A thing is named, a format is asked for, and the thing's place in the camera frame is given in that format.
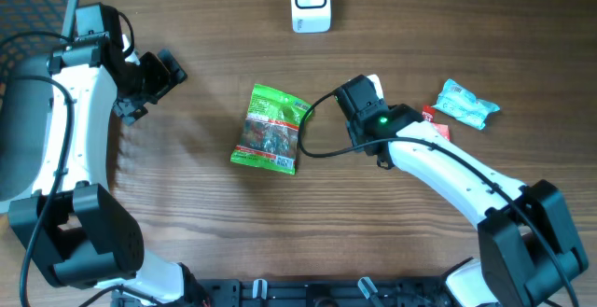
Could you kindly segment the green snack bag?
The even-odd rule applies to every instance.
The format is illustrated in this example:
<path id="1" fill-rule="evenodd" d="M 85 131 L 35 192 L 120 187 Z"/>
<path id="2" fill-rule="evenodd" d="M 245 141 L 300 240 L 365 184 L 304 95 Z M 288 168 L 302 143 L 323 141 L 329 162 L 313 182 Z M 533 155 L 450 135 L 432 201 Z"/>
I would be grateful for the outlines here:
<path id="1" fill-rule="evenodd" d="M 230 161 L 294 174 L 299 124 L 310 107 L 291 94 L 256 84 Z"/>

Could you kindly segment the orange tissue pack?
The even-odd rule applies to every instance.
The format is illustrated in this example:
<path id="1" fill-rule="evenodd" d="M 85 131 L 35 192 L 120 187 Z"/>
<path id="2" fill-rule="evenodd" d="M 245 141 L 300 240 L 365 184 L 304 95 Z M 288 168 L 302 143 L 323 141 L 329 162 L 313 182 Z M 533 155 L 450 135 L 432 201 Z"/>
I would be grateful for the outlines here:
<path id="1" fill-rule="evenodd" d="M 451 137 L 450 137 L 450 130 L 449 130 L 449 126 L 445 125 L 445 124 L 438 124 L 435 122 L 432 122 L 431 125 L 434 127 L 434 129 L 442 136 L 444 137 L 446 140 L 450 141 Z"/>

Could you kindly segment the teal tissue pack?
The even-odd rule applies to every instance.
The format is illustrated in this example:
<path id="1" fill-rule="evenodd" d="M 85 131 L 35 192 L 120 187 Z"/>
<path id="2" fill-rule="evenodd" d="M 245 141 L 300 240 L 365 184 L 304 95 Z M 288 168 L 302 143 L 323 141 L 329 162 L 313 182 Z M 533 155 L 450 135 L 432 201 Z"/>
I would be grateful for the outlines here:
<path id="1" fill-rule="evenodd" d="M 477 130 L 483 130 L 486 118 L 500 110 L 499 105 L 478 99 L 453 79 L 444 83 L 433 108 Z"/>

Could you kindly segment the red snack bar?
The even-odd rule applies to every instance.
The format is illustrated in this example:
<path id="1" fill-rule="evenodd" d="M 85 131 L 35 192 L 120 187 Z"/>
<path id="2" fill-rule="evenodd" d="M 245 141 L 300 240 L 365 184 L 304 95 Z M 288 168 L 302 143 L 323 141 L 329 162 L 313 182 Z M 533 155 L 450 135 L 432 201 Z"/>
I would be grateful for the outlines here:
<path id="1" fill-rule="evenodd" d="M 435 117 L 436 109 L 430 105 L 424 105 L 422 110 L 423 118 L 426 121 L 433 122 Z"/>

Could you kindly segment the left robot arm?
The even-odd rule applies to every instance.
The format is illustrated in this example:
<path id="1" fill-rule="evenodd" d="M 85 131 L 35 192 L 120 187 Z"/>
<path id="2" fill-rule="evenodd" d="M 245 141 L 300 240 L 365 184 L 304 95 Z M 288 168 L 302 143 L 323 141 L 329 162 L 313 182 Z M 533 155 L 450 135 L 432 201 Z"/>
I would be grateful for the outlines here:
<path id="1" fill-rule="evenodd" d="M 97 3 L 75 15 L 75 38 L 49 53 L 45 73 L 13 77 L 52 90 L 31 194 L 7 209 L 25 249 L 22 268 L 36 266 L 54 287 L 113 292 L 144 306 L 207 306 L 209 294 L 185 265 L 145 248 L 139 224 L 107 184 L 111 117 L 133 124 L 187 73 L 168 50 L 136 55 L 116 8 Z"/>

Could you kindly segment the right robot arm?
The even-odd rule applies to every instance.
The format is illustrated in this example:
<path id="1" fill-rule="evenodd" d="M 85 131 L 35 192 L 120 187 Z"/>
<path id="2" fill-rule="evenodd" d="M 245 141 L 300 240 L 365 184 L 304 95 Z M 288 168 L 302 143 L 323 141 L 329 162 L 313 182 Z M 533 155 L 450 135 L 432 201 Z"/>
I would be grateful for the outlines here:
<path id="1" fill-rule="evenodd" d="M 569 287 L 589 259 L 558 188 L 527 186 L 446 140 L 407 105 L 388 105 L 377 76 L 358 76 L 333 92 L 357 149 L 386 169 L 422 180 L 477 230 L 479 258 L 448 274 L 462 306 L 537 306 Z"/>

